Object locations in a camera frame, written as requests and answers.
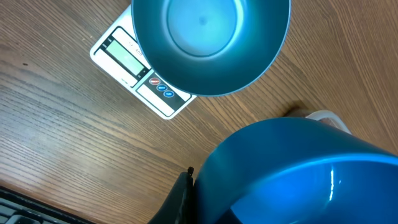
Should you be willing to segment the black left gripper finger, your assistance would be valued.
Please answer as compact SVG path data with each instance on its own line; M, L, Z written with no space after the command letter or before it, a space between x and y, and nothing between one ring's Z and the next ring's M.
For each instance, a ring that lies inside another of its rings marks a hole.
M181 172L159 211L148 224L189 224L192 222L193 167Z

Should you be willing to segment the blue plastic measuring scoop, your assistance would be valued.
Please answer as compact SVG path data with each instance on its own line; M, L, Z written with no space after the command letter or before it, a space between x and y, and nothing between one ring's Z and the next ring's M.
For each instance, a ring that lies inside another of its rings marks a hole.
M305 118L232 134L198 173L199 223L396 223L397 157Z

